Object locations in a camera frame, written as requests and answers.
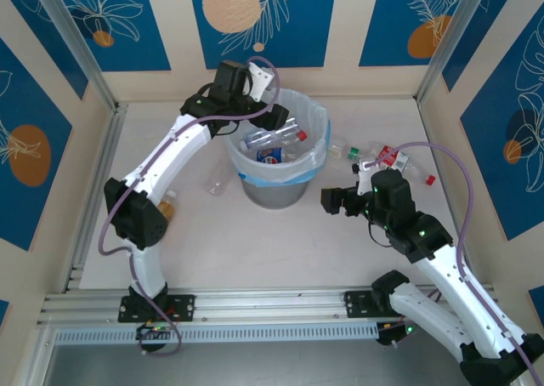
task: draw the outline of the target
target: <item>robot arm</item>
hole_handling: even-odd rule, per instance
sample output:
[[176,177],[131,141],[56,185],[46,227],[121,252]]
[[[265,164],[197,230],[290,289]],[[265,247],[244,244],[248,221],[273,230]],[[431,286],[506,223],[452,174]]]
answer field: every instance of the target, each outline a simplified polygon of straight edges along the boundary
[[[219,65],[214,82],[187,99],[168,134],[150,155],[122,181],[110,179],[105,184],[105,200],[108,212],[128,189],[132,191],[113,216],[111,223],[130,248],[133,269],[144,293],[150,298],[164,295],[167,290],[162,274],[159,247],[168,225],[167,218],[157,207],[175,176],[187,161],[207,144],[230,120],[217,119],[220,115],[240,116],[262,110],[267,106],[261,101],[265,89],[274,80],[274,74],[255,64],[240,65],[224,61]],[[252,118],[257,127],[277,129],[285,123],[289,111],[274,105],[271,112]],[[210,117],[210,121],[194,123],[197,118]],[[129,288],[142,304],[146,304],[133,280]],[[155,313],[150,310],[150,318]],[[147,321],[148,317],[139,317]]]
[[[514,339],[532,362],[544,353],[538,334],[525,334],[487,294],[463,260],[464,278],[456,261],[452,238],[434,217],[416,211],[408,182],[399,171],[375,173],[367,162],[354,165],[359,183],[351,188],[321,191],[321,204],[331,214],[362,214],[381,227],[392,247],[415,264],[444,294],[457,317],[431,302],[398,271],[391,271],[372,284],[372,298],[383,312],[398,313],[442,343],[460,362],[472,385],[510,384],[527,366],[514,348]],[[500,317],[504,332],[476,295]]]

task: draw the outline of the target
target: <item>bottle label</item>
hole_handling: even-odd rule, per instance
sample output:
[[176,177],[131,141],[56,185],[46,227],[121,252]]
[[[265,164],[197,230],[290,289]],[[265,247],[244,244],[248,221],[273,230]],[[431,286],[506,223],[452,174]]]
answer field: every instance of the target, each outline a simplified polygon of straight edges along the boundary
[[352,146],[348,153],[348,160],[353,161],[357,159],[358,155],[359,155],[359,150],[355,148],[354,146]]
[[281,163],[281,148],[272,148],[271,150],[258,150],[257,162],[269,163],[271,165]]
[[[391,150],[393,150],[393,148],[385,145],[382,149],[382,152],[380,152],[380,155],[378,155],[378,158],[386,156],[389,152],[391,152]],[[407,156],[404,152],[400,152],[398,150],[392,156],[384,160],[382,163],[387,165],[391,169],[398,169],[399,171],[402,172],[405,170],[406,163],[408,162],[409,159],[410,159],[409,156]]]

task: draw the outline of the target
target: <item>blue bottle label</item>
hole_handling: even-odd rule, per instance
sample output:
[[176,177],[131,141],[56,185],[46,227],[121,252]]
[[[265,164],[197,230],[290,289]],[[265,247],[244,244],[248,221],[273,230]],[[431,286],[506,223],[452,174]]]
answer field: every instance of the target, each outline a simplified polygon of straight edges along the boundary
[[257,162],[275,164],[281,163],[281,148],[272,148],[270,150],[258,150]]

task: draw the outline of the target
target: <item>orange circle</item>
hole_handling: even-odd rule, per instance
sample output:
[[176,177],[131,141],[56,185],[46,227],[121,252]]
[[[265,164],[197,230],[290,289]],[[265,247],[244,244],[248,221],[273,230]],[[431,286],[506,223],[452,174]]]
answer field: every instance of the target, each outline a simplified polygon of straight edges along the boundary
[[222,33],[246,31],[261,17],[259,0],[202,0],[202,10],[210,26]]
[[425,22],[415,29],[408,41],[408,53],[414,59],[428,59],[433,57],[439,40],[450,24],[451,16],[439,16],[433,22]]
[[261,42],[255,43],[253,45],[253,50],[257,53],[262,52],[264,50],[264,45]]
[[103,48],[110,48],[113,46],[113,36],[107,31],[96,31],[93,33],[93,40]]
[[[30,148],[25,153],[23,145]],[[8,138],[8,147],[13,151],[9,155],[9,166],[14,176],[26,186],[36,187],[45,182],[51,167],[51,147],[48,137],[35,125],[20,125]]]
[[512,165],[518,163],[521,159],[521,145],[515,139],[510,139],[505,145],[504,150],[502,150],[504,159]]

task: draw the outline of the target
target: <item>plastic bottle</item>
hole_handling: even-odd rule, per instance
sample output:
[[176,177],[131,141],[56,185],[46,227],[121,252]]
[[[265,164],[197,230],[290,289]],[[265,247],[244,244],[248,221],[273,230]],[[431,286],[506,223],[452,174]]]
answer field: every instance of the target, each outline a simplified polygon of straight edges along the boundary
[[173,215],[176,213],[176,192],[173,190],[167,191],[161,199],[161,203],[157,208],[161,211],[162,215],[166,218],[168,223],[173,219]]
[[331,136],[329,144],[329,154],[335,158],[347,159],[350,162],[359,162],[359,159],[364,158],[363,152],[359,148],[355,148],[348,144],[348,141],[339,135]]
[[204,189],[210,195],[221,196],[234,175],[235,167],[232,161],[228,155],[223,154],[207,177]]
[[[371,143],[370,150],[365,154],[374,158],[385,156],[393,147],[384,145],[379,142]],[[434,183],[436,177],[425,170],[425,168],[412,157],[407,156],[404,152],[395,152],[388,159],[380,163],[381,168],[390,167],[398,169],[402,175],[412,181],[419,181],[429,186]]]
[[296,118],[289,118],[285,125],[274,131],[261,130],[250,133],[240,141],[242,152],[264,150],[277,146],[287,146],[304,141],[308,135],[300,129]]
[[289,145],[281,148],[258,150],[256,161],[268,164],[293,162],[296,161],[302,154],[303,152],[301,152],[296,145]]

